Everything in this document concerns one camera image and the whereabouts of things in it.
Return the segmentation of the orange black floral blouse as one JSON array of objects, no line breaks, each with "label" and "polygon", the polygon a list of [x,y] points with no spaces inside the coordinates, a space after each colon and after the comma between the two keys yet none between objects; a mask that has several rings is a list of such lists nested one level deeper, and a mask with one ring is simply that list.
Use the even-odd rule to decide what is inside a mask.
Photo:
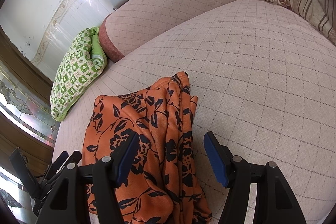
[{"label": "orange black floral blouse", "polygon": [[99,96],[85,132],[82,164],[139,138],[130,173],[116,190],[125,223],[209,223],[212,214],[196,176],[192,125],[198,98],[178,72],[150,87]]}]

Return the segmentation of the wooden stained glass door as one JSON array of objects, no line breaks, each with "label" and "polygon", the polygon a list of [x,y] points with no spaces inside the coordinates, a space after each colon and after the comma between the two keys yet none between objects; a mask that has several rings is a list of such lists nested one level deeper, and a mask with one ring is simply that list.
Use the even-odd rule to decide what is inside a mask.
[{"label": "wooden stained glass door", "polygon": [[9,156],[19,147],[35,176],[51,163],[60,124],[50,114],[50,91],[51,81],[1,32],[1,189],[19,203],[10,208],[19,223],[35,223],[37,217]]}]

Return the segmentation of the pink quilted sofa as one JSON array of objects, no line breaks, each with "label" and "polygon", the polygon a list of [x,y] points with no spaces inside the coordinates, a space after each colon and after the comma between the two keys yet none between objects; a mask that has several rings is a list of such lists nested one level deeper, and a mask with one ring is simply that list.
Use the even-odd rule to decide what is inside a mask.
[{"label": "pink quilted sofa", "polygon": [[178,72],[198,98],[193,151],[209,223],[219,221],[228,190],[207,158],[208,131],[248,162],[274,161],[306,222],[326,221],[335,206],[335,43],[265,0],[214,8],[109,64],[62,121],[54,155],[83,152],[97,97],[134,93]]}]

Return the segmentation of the green white patterned pillow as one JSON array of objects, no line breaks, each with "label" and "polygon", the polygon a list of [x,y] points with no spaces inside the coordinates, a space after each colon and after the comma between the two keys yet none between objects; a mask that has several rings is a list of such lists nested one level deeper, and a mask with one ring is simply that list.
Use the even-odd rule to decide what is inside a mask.
[{"label": "green white patterned pillow", "polygon": [[69,109],[105,69],[108,60],[98,38],[99,28],[80,31],[63,57],[51,89],[51,116],[61,122]]}]

